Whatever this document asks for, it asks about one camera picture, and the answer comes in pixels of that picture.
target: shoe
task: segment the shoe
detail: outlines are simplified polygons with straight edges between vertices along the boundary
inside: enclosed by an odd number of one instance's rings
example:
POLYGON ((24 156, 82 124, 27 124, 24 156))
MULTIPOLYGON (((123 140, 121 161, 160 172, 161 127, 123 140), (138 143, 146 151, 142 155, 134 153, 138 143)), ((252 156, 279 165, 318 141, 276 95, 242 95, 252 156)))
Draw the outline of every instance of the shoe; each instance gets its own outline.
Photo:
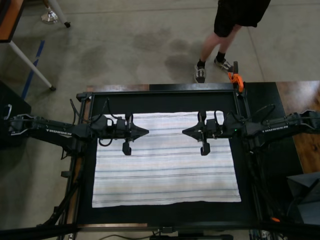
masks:
POLYGON ((198 84, 204 84, 206 81, 206 69, 202 66, 194 66, 194 80, 198 84))
POLYGON ((223 60, 222 62, 218 62, 217 58, 214 59, 215 65, 218 66, 218 68, 222 69, 223 71, 226 71, 228 73, 234 72, 234 66, 232 66, 227 60, 223 60))

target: black box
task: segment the black box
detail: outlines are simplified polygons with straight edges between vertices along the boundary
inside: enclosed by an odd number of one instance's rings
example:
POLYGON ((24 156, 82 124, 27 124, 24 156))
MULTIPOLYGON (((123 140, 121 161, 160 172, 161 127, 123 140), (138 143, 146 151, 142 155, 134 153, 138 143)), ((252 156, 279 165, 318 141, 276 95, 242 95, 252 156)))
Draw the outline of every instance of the black box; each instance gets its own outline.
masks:
POLYGON ((0 80, 0 150, 21 145, 23 139, 8 134, 8 121, 19 114, 30 114, 31 106, 0 80))

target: person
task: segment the person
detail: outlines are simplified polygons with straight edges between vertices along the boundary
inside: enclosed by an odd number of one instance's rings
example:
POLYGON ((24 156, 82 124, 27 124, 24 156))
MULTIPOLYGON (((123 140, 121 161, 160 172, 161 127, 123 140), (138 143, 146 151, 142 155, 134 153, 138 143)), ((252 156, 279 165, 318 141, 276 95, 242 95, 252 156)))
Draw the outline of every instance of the person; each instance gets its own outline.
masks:
POLYGON ((206 60, 220 44, 214 64, 226 72, 234 67, 225 59, 226 52, 241 27, 257 27, 271 0, 219 0, 214 22, 214 33, 205 40, 199 62, 194 67, 194 79, 203 84, 206 81, 206 60))

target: clamp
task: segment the clamp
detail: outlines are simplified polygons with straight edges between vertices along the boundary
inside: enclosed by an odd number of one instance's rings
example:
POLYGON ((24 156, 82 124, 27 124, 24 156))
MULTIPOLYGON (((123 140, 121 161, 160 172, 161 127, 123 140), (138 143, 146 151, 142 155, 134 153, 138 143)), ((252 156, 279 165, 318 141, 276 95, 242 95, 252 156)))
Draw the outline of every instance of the clamp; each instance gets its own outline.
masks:
POLYGON ((237 90, 239 94, 242 94, 244 91, 244 82, 242 81, 242 77, 239 75, 239 67, 238 62, 233 62, 233 74, 228 72, 229 79, 231 83, 237 84, 237 90))

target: blue tape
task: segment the blue tape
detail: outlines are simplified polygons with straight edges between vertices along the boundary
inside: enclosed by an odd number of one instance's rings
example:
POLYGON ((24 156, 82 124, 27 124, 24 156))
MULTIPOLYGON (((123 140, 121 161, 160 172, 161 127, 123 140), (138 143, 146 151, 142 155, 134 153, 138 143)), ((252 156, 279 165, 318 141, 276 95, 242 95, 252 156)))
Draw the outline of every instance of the blue tape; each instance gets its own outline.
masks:
POLYGON ((41 53, 42 53, 42 50, 44 49, 44 46, 45 46, 45 40, 42 40, 41 43, 40 43, 40 46, 38 48, 38 52, 36 53, 36 57, 39 58, 41 53))
MULTIPOLYGON (((41 56, 41 53, 42 53, 42 50, 44 49, 44 46, 45 46, 45 41, 41 40, 40 46, 39 46, 38 51, 36 53, 36 58, 38 58, 38 59, 33 63, 33 65, 36 67, 38 65, 39 57, 41 56)), ((25 83, 23 91, 22 91, 22 95, 21 95, 22 99, 26 99, 32 78, 34 77, 34 74, 35 74, 35 72, 33 70, 31 70, 29 72, 28 78, 26 79, 26 83, 25 83)))
MULTIPOLYGON (((39 59, 37 59, 37 60, 33 63, 33 65, 37 66, 37 65, 38 65, 38 62, 39 62, 39 59)), ((29 72, 28 78, 26 79, 26 83, 25 83, 25 85, 24 85, 24 88, 23 88, 23 91, 22 91, 22 95, 21 95, 21 97, 22 97, 23 100, 24 100, 24 99, 26 98, 26 96, 27 96, 27 92, 28 92, 28 89, 29 89, 29 87, 30 87, 31 80, 32 80, 32 78, 34 77, 34 74, 35 74, 35 72, 34 72, 33 70, 31 70, 31 71, 29 72)))

